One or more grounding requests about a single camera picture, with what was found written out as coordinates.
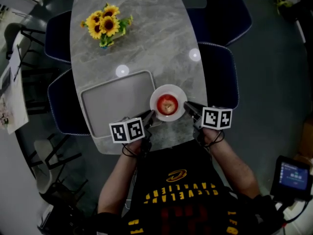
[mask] apple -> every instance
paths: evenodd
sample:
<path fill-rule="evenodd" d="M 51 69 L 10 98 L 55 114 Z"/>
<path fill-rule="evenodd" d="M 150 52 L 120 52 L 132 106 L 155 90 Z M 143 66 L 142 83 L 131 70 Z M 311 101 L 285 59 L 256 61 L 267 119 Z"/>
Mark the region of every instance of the apple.
<path fill-rule="evenodd" d="M 157 110 L 166 116 L 172 115 L 177 111 L 178 101 L 177 99 L 169 94 L 164 94 L 157 100 Z"/>

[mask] small display screen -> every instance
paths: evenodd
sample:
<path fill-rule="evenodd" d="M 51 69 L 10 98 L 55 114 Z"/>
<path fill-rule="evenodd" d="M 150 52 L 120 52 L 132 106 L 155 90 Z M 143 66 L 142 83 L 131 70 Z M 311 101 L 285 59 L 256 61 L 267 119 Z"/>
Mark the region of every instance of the small display screen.
<path fill-rule="evenodd" d="M 309 171 L 292 164 L 282 163 L 279 183 L 285 186 L 305 190 L 307 188 Z"/>

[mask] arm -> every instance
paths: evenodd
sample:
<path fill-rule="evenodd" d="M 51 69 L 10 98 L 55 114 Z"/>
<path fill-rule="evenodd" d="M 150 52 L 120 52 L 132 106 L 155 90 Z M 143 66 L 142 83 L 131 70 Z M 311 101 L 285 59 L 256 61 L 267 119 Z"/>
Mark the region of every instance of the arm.
<path fill-rule="evenodd" d="M 210 144 L 218 134 L 217 131 L 207 128 L 203 128 L 203 133 L 207 144 Z M 235 154 L 225 140 L 212 145 L 210 150 L 221 166 L 226 179 L 236 191 L 252 199 L 260 194 L 258 182 L 252 170 Z"/>
<path fill-rule="evenodd" d="M 128 149 L 139 154 L 141 140 L 127 145 Z M 98 213 L 109 212 L 120 215 L 126 201 L 129 187 L 136 169 L 137 158 L 122 154 L 117 161 L 113 172 L 104 184 L 98 203 Z"/>

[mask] white plate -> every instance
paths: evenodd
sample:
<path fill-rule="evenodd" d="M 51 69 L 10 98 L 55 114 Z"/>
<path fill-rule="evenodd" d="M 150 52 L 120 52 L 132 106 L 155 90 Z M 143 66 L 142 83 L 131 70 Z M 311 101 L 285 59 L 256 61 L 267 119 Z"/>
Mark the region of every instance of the white plate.
<path fill-rule="evenodd" d="M 160 96 L 164 94 L 173 95 L 178 101 L 177 111 L 174 114 L 169 115 L 169 116 L 163 115 L 157 110 L 157 100 L 160 98 Z M 160 86 L 153 92 L 150 98 L 150 109 L 155 110 L 156 117 L 158 119 L 164 122 L 171 122 L 171 121 L 175 121 L 179 119 L 185 113 L 184 102 L 186 101 L 187 101 L 187 96 L 180 87 L 176 85 L 172 85 L 172 84 L 166 84 L 166 85 Z"/>

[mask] person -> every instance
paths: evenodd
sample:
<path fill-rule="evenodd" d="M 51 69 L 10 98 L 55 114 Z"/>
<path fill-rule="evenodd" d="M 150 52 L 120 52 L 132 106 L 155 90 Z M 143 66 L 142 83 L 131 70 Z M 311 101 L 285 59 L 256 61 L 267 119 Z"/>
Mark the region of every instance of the person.
<path fill-rule="evenodd" d="M 93 226 L 98 234 L 255 234 L 257 219 L 246 204 L 260 194 L 247 164 L 218 137 L 203 128 L 204 140 L 234 192 L 226 188 L 212 158 L 195 140 L 140 155 L 141 141 L 123 148 L 99 197 Z M 134 172 L 130 210 L 121 217 Z"/>

